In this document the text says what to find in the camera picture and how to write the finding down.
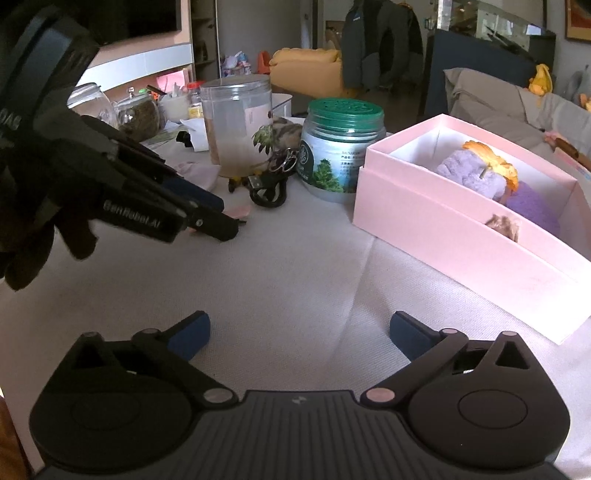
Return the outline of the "black gloved left hand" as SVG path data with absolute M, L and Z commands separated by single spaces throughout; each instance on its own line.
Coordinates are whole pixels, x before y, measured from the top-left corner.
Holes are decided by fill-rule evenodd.
M 1 278 L 14 291 L 39 275 L 59 233 L 77 260 L 95 250 L 97 237 L 81 213 L 55 206 L 36 187 L 17 181 L 1 167 Z

